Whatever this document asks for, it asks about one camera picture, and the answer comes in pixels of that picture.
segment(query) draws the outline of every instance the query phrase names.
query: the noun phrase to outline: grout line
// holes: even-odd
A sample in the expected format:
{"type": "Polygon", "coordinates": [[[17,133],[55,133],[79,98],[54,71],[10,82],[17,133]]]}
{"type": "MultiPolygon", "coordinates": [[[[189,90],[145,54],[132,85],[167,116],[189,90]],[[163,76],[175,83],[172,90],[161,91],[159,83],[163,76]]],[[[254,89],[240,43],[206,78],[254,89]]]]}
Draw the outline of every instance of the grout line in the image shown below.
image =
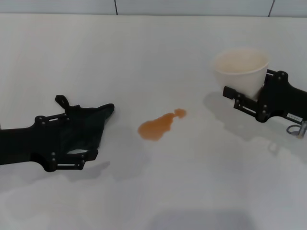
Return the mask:
{"type": "Polygon", "coordinates": [[[275,3],[275,0],[273,0],[273,3],[272,3],[272,6],[271,6],[271,9],[270,9],[270,12],[269,12],[268,17],[270,17],[270,15],[271,15],[271,12],[272,12],[272,10],[273,10],[274,3],[275,3]]]}
{"type": "Polygon", "coordinates": [[[115,4],[116,15],[118,15],[118,12],[117,12],[117,5],[116,5],[116,0],[114,0],[114,4],[115,4]]]}

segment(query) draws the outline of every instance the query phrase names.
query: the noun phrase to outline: cup rim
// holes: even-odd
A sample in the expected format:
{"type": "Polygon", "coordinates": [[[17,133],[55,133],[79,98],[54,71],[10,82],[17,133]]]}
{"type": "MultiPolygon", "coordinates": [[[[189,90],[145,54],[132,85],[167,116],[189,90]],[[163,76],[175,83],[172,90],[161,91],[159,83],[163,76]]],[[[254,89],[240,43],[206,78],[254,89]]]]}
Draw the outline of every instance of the cup rim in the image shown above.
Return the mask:
{"type": "Polygon", "coordinates": [[[227,51],[224,51],[224,52],[218,54],[218,55],[216,56],[216,58],[214,59],[214,61],[213,61],[213,68],[214,68],[214,70],[217,71],[218,73],[221,73],[221,74],[224,74],[224,75],[245,75],[245,74],[251,74],[251,73],[258,72],[258,71],[264,69],[265,67],[268,67],[268,65],[269,65],[269,60],[268,60],[268,57],[267,57],[267,55],[266,55],[265,52],[263,52],[263,51],[261,51],[261,50],[258,50],[258,49],[255,49],[255,48],[248,48],[248,47],[240,47],[240,48],[229,49],[229,50],[227,50],[227,51]],[[224,72],[224,71],[220,71],[220,70],[218,70],[218,69],[216,68],[216,61],[217,61],[220,57],[222,57],[223,55],[225,55],[225,54],[227,54],[227,53],[229,53],[229,52],[231,52],[231,51],[237,51],[237,50],[240,50],[240,49],[257,51],[258,53],[262,54],[262,55],[265,57],[266,63],[265,63],[263,66],[261,66],[261,67],[259,67],[259,68],[257,68],[257,69],[254,69],[254,70],[251,70],[251,71],[246,71],[246,72],[238,72],[238,73],[235,73],[235,72],[224,72]]]}

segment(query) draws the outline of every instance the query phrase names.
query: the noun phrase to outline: metal pin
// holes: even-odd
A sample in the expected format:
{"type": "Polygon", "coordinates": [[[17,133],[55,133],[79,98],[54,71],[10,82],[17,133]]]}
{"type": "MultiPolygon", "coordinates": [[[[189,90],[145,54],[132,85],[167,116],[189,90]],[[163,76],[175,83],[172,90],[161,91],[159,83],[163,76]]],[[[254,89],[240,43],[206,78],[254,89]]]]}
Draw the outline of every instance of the metal pin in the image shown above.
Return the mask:
{"type": "Polygon", "coordinates": [[[307,128],[307,121],[303,121],[302,126],[300,127],[298,135],[296,137],[302,139],[306,133],[306,128],[307,128]]]}

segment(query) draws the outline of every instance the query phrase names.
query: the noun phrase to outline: label sticker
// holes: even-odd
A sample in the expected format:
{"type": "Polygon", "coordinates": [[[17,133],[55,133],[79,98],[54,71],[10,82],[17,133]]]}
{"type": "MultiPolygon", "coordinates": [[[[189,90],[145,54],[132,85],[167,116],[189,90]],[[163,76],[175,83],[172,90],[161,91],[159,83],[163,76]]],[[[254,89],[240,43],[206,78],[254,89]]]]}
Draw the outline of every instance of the label sticker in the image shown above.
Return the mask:
{"type": "Polygon", "coordinates": [[[295,116],[293,114],[287,114],[287,117],[292,119],[292,120],[299,121],[299,122],[301,122],[303,120],[302,118],[295,116]]]}

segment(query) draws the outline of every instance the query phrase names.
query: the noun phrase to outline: white cup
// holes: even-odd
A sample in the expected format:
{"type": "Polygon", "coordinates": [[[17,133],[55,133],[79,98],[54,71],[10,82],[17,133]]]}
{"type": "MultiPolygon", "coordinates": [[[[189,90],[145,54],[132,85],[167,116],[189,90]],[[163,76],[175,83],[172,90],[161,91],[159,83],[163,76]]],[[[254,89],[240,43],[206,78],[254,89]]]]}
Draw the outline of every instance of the white cup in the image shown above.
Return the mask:
{"type": "Polygon", "coordinates": [[[228,86],[250,98],[262,87],[268,65],[266,54],[253,48],[227,50],[213,62],[214,75],[222,88],[228,86]]]}

